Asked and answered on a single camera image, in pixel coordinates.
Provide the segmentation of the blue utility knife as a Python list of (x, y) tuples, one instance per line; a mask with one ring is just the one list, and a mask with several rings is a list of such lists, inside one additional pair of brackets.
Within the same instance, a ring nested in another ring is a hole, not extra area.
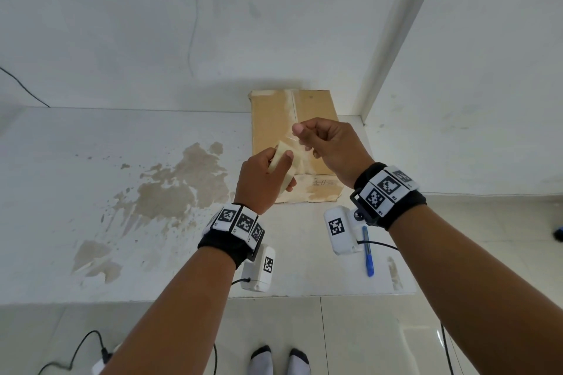
[(367, 271), (367, 276), (371, 278), (374, 276), (374, 264), (370, 248), (369, 231), (367, 225), (362, 226), (362, 245), (364, 246), (365, 268)]

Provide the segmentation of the black left wristband with markers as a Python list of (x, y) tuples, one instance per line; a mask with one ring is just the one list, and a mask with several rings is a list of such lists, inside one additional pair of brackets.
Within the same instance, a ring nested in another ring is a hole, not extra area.
[(266, 230), (260, 215), (243, 204), (220, 208), (202, 231), (198, 249), (210, 247), (226, 253), (236, 268), (256, 259)]

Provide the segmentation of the black right wristband with markers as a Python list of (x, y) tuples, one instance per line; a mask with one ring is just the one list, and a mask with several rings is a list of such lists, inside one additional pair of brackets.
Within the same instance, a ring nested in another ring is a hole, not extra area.
[(385, 231), (410, 209), (427, 204), (416, 181), (397, 166), (379, 162), (356, 179), (350, 200), (368, 225)]

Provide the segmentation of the black wristband with markers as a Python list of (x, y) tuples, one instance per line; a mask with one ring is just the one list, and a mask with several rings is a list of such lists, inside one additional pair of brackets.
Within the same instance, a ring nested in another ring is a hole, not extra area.
[(410, 209), (427, 204), (416, 181), (397, 166), (379, 162), (356, 179), (350, 200), (368, 225), (385, 231)]
[(226, 253), (236, 268), (256, 259), (266, 230), (260, 215), (243, 204), (220, 208), (202, 231), (198, 249), (210, 247)]

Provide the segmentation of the person's right forearm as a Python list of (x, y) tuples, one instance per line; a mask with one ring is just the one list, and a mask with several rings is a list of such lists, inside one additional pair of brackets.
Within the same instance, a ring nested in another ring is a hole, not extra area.
[(481, 375), (563, 375), (563, 308), (425, 204), (387, 231), (427, 301)]

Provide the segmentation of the person's left forearm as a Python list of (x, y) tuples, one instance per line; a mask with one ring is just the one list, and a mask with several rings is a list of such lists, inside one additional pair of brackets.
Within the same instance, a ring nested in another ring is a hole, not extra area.
[(100, 375), (203, 375), (235, 270), (224, 251), (198, 249)]

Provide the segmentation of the brown cardboard box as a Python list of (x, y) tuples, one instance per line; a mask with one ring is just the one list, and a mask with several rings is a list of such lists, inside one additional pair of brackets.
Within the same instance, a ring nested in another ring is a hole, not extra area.
[(344, 188), (336, 175), (311, 151), (305, 151), (292, 133), (292, 125), (320, 117), (338, 121), (328, 90), (254, 90), (250, 93), (252, 151), (290, 149), (294, 154), (293, 177), (297, 184), (283, 191), (276, 203), (335, 202)]

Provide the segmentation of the person's left hand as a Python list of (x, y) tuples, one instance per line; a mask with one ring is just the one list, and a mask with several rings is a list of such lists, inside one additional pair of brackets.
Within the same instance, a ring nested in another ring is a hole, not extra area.
[(275, 203), (284, 178), (269, 176), (269, 161), (274, 148), (267, 148), (251, 156), (242, 164), (233, 203), (263, 215)]

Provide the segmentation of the person's right hand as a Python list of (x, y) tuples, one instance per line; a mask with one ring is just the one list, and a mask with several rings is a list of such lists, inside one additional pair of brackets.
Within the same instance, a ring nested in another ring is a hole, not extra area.
[(328, 169), (351, 189), (360, 175), (374, 164), (374, 159), (349, 123), (329, 120), (327, 139), (298, 139), (306, 151), (312, 151), (314, 158), (322, 159)]

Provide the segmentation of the person's left foot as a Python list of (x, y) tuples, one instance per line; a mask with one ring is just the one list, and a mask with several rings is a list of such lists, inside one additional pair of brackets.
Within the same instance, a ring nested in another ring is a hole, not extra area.
[(271, 348), (263, 345), (255, 350), (250, 357), (248, 375), (274, 375)]

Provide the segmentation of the white power adapter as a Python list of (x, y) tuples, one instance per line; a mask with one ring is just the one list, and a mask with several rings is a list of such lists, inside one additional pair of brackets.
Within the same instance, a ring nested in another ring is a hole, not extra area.
[(121, 345), (122, 343), (119, 343), (116, 345), (116, 347), (114, 347), (111, 350), (108, 350), (107, 347), (103, 347), (101, 349), (101, 359), (93, 365), (91, 369), (92, 375), (100, 375), (100, 373), (109, 363), (109, 361), (111, 360), (111, 358), (113, 357), (115, 352), (120, 348)]

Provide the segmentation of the person's right foot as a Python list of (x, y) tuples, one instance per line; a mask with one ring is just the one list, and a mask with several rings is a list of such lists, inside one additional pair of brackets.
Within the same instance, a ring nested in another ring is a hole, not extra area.
[(296, 348), (289, 353), (286, 375), (311, 375), (311, 367), (307, 355)]

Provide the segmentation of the person's foot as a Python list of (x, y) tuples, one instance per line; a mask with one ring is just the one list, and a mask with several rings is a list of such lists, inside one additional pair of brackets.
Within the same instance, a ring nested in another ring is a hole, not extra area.
[(271, 348), (263, 345), (255, 350), (250, 357), (248, 375), (274, 375)]
[(311, 367), (307, 355), (296, 348), (289, 353), (286, 375), (311, 375)]

